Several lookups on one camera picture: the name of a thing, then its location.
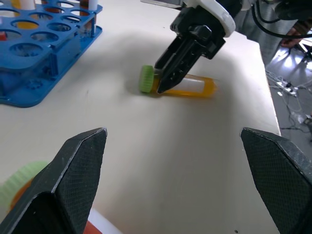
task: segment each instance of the cable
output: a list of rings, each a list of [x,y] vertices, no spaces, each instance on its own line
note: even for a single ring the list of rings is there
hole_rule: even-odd
[[[261,20],[262,22],[264,22],[264,23],[276,23],[276,22],[279,22],[279,21],[280,21],[280,19],[274,19],[274,20],[271,20],[271,21],[268,21],[268,20],[263,19],[262,16],[261,16],[260,3],[259,3],[259,1],[256,1],[255,4],[256,4],[256,6],[257,6],[256,9],[257,9],[258,16],[259,16],[259,18],[260,18],[260,20]]]
[[[274,81],[275,83],[277,81],[283,81],[283,78],[281,76],[277,77],[273,72],[265,71],[267,78]]]
[[[272,79],[269,74],[266,74],[267,75],[267,79],[268,79],[268,84],[269,84],[269,87],[270,88],[281,88],[280,86],[276,86],[277,84],[277,81],[275,79]]]
[[[305,132],[305,131],[303,131],[301,128],[297,128],[297,127],[292,127],[292,128],[281,128],[281,130],[298,130],[298,131],[301,131],[301,132],[303,132],[303,133],[305,133],[305,134],[310,133],[310,132]]]
[[[300,87],[306,88],[306,85],[309,84],[309,83],[311,83],[311,82],[312,82],[312,79],[309,80],[308,82],[305,82],[305,83],[303,83],[303,84],[298,85],[297,88],[300,88]]]
[[[309,98],[306,99],[306,98],[304,97],[304,100],[307,101],[308,103],[305,102],[305,101],[303,101],[302,98],[300,98],[300,96],[299,96],[299,91],[300,91],[300,90],[306,90],[306,91],[308,91],[308,93],[309,93],[309,95],[310,95]],[[300,100],[301,105],[307,106],[307,107],[310,109],[310,111],[312,111],[312,105],[311,105],[311,103],[310,103],[310,102],[311,102],[312,93],[309,91],[309,89],[307,89],[307,88],[299,88],[297,94],[298,94],[298,97],[299,97],[299,100]]]
[[[286,102],[285,101],[285,104],[286,104],[286,108],[287,108],[287,111],[288,111],[288,120],[289,120],[289,122],[290,123],[292,123],[292,126],[290,126],[290,127],[287,127],[287,128],[280,128],[281,130],[296,130],[296,131],[301,131],[301,132],[303,132],[303,133],[305,133],[305,134],[308,134],[308,133],[310,133],[310,132],[305,132],[305,131],[303,131],[301,128],[298,128],[298,127],[296,127],[296,122],[293,120],[293,118],[292,118],[292,113],[291,113],[291,110],[290,110],[290,108],[289,108],[289,97],[288,97],[288,101]]]
[[[306,90],[306,91],[308,91],[309,95],[312,96],[312,92],[311,92],[311,90],[308,87],[302,86],[302,87],[297,87],[297,88],[298,88],[298,90]]]
[[[291,111],[293,111],[293,112],[300,112],[300,111],[302,111],[302,107],[301,107],[301,104],[300,104],[300,102],[299,102],[299,98],[297,98],[296,97],[296,99],[297,99],[297,102],[298,102],[298,106],[299,106],[299,110],[294,110],[294,109],[292,109],[292,108],[290,108],[290,105],[288,104],[288,103],[286,103],[286,101],[285,101],[285,99],[284,99],[284,89],[283,89],[283,93],[282,93],[282,99],[283,99],[283,101],[284,101],[284,103],[285,103],[285,105],[287,106],[287,108],[289,108]]]
[[[312,38],[312,34],[306,34],[306,35],[300,35],[300,36],[289,36],[289,35],[283,35],[283,34],[278,34],[271,32],[270,30],[266,29],[261,25],[261,23],[258,21],[257,16],[255,14],[255,7],[254,5],[252,6],[252,15],[253,15],[253,20],[254,23],[260,28],[263,32],[266,34],[269,34],[271,36],[277,37],[277,38],[285,38],[285,39],[302,39],[302,38]]]

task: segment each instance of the white tabletop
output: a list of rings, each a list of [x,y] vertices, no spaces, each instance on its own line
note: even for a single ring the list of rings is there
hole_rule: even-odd
[[[239,133],[279,134],[259,46],[234,33],[190,74],[217,80],[207,100],[138,91],[141,66],[175,38],[173,9],[102,0],[103,34],[39,105],[0,105],[0,177],[50,161],[66,139],[97,127],[108,138],[94,207],[125,234],[278,234]]]

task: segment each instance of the blurry green cap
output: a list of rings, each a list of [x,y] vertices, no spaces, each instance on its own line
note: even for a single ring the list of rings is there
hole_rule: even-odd
[[[142,66],[139,88],[141,92],[150,93],[154,82],[154,68],[150,65]]]
[[[31,162],[11,175],[0,188],[1,205],[8,210],[16,193],[47,165],[43,161]]]

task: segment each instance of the test tube rack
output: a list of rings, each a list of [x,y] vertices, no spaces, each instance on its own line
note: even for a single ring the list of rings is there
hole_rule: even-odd
[[[35,10],[19,10],[10,0],[0,0],[0,13],[9,13],[0,25],[6,35],[0,40],[2,104],[39,104],[102,32],[95,24],[100,5],[88,11],[78,0],[42,2]],[[25,22],[34,27],[21,29],[19,23]],[[92,25],[90,33],[83,29],[86,24]]]

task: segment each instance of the textured gripper pad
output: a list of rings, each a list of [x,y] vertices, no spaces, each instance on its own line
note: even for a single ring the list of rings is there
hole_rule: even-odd
[[[58,200],[77,234],[83,233],[98,189],[104,146],[105,136],[82,142],[57,188]]]
[[[312,168],[290,141],[259,130],[242,131],[253,180],[281,234],[307,234],[312,222]]]

